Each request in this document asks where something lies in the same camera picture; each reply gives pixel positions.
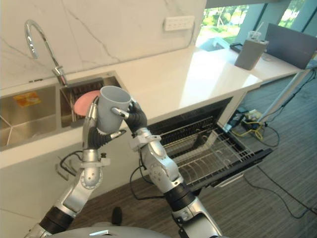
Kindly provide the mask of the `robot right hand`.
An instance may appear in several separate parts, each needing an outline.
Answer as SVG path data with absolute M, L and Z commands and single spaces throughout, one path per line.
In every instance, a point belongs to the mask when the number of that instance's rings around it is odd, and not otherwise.
M 128 111 L 112 107 L 111 112 L 123 118 L 133 134 L 139 129 L 147 127 L 147 117 L 138 102 L 133 99 L 128 106 Z

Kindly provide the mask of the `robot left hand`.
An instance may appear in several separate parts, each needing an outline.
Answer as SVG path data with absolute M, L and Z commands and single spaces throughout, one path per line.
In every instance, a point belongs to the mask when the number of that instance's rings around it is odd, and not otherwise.
M 82 133 L 82 148 L 83 150 L 94 149 L 98 150 L 102 146 L 112 140 L 121 137 L 126 133 L 126 130 L 120 129 L 113 133 L 101 133 L 98 131 L 98 102 L 99 97 L 96 96 L 88 107 Z

